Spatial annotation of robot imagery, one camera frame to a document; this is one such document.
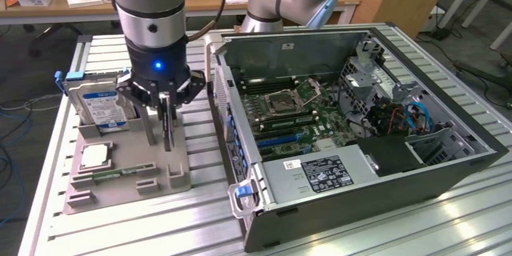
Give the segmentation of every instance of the floor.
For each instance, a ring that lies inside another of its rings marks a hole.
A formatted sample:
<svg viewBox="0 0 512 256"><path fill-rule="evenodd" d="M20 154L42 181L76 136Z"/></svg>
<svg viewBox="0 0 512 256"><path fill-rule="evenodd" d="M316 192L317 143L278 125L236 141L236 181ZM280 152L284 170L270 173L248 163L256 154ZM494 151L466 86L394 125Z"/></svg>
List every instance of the floor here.
<svg viewBox="0 0 512 256"><path fill-rule="evenodd" d="M440 5L448 7L453 0L440 0ZM466 0L462 9L473 0ZM209 21L208 17L188 19L188 30L197 30ZM498 33L512 21L512 11L504 9L493 3L488 3L472 26L466 29L454 27L462 34L461 39L449 37L434 43L442 48L453 60L466 62L470 65L502 75L512 68L505 70L498 67L504 62L497 52L488 46L497 37ZM237 25L236 17L224 17L217 28L232 28ZM36 25L36 31L28 34L20 26L12 26L10 31L0 36L0 103L9 100L28 100L46 94L58 93L54 86L54 71L66 71L76 43L76 36L69 31L60 31L54 34L42 48L42 55L33 59L26 55L26 43L36 33L40 33L46 25ZM105 35L120 34L118 29L113 29L109 22L78 23L76 27L84 34ZM426 35L420 35L424 40L429 40ZM450 61L444 57L438 48L430 43L421 43L425 50L436 57L442 65L450 67ZM512 53L512 37L505 41L500 48L502 54ZM462 81L480 94L482 94L482 83L470 74L460 75ZM497 103L506 103L508 93L498 86L489 84L489 98ZM49 98L34 104L36 109L58 104L58 98ZM497 110L512 119L512 111L502 107ZM20 110L10 115L24 117L28 111ZM49 135L53 129L54 116L57 109L37 111L30 115L30 129L26 135L6 147L10 159L17 163L21 180L26 191L26 203L20 213L16 215L17 222L0 225L0 251L1 255L16 255L21 241L22 230L25 227L24 218L29 214L30 199L33 198L37 187L38 173L45 157ZM0 135L4 135L16 126L20 119L0 117ZM0 174L0 183L4 182L6 173ZM0 221L6 218L9 213L16 210L21 201L20 187L13 175L8 186L0 191Z"/></svg>

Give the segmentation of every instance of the green circuit board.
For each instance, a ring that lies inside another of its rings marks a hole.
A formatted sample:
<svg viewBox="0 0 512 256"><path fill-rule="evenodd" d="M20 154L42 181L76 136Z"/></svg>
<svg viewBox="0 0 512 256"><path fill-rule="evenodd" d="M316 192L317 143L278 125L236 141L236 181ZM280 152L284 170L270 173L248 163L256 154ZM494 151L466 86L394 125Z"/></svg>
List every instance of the green circuit board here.
<svg viewBox="0 0 512 256"><path fill-rule="evenodd" d="M356 139L332 93L312 78L293 89L241 94L245 115L264 161L344 147ZM296 141L280 143L284 139Z"/></svg>

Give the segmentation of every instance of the blue cable on floor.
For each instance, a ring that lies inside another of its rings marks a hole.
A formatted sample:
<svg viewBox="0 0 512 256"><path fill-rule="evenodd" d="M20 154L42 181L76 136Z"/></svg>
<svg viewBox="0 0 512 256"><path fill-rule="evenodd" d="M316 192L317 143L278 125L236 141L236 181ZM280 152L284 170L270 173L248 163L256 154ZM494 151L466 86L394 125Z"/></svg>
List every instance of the blue cable on floor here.
<svg viewBox="0 0 512 256"><path fill-rule="evenodd" d="M1 228L1 225L9 221L12 218L14 218L14 216L17 215L17 213L22 210L22 208L25 207L25 203L26 203L26 191L25 191L25 186L22 184L22 181L21 181L21 177L20 177L20 174L18 174L18 170L17 170L17 166L16 166L16 163L10 161L10 159L5 158L5 157L1 157L0 156L0 159L4 160L13 168L13 171L14 171L14 176L17 178L17 182L18 182L18 186L21 188L21 202L18 204L18 207L17 209L9 214L9 216L0 222L0 228Z"/></svg>
<svg viewBox="0 0 512 256"><path fill-rule="evenodd" d="M8 146L8 145L13 144L22 136L26 135L26 133L30 130L32 123L30 123L30 119L24 117L24 116L12 116L12 115L6 115L1 112L0 112L0 116L4 116L6 118L12 118L12 119L22 119L26 122L26 127L25 127L24 132L17 137L14 137L9 142L2 144L4 146Z"/></svg>

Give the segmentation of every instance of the hard drive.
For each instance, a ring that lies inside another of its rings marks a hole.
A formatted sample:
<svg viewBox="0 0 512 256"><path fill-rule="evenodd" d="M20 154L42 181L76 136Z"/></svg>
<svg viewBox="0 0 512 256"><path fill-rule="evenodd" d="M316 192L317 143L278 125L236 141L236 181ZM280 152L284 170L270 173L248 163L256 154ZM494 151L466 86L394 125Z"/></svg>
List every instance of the hard drive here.
<svg viewBox="0 0 512 256"><path fill-rule="evenodd" d="M101 133L128 130L128 120L137 118L133 104L114 90L118 76L121 73L68 74L62 83L81 125L96 125Z"/></svg>

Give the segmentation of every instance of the aluminum extrusion table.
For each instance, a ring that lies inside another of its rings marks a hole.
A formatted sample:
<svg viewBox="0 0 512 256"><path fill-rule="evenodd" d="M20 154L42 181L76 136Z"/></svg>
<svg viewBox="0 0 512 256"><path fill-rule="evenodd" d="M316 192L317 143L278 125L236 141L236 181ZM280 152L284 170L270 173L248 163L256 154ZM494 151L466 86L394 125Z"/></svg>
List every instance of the aluminum extrusion table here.
<svg viewBox="0 0 512 256"><path fill-rule="evenodd" d="M436 81L498 141L512 147L512 124L397 29L374 27ZM202 40L189 44L192 69L204 66ZM390 60L400 80L409 73ZM72 71L129 66L122 35L77 44ZM184 106L190 191L62 214L78 118L61 100L20 255L246 255L230 215L225 172L205 92ZM512 251L512 154L437 199L278 245L264 255L502 255Z"/></svg>

